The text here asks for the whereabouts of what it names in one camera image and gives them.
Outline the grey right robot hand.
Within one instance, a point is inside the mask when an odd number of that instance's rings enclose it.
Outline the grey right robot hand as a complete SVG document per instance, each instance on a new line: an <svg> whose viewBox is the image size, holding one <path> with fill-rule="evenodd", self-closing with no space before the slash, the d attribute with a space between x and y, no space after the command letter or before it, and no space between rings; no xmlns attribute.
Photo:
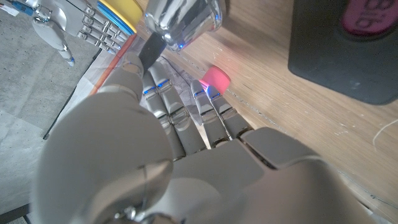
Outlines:
<svg viewBox="0 0 398 224"><path fill-rule="evenodd" d="M75 59L64 34L115 54L134 31L100 0L23 0L36 33L56 49L69 66Z"/></svg>

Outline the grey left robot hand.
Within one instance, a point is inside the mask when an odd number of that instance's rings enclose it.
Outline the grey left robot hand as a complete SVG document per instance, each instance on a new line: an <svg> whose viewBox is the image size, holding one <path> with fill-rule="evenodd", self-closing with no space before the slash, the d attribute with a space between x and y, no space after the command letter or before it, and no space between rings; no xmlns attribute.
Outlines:
<svg viewBox="0 0 398 224"><path fill-rule="evenodd" d="M40 223L373 223L334 168L272 128L252 129L211 89L215 118L184 149L141 106L149 74L129 52L72 108L42 150L31 209Z"/></svg>

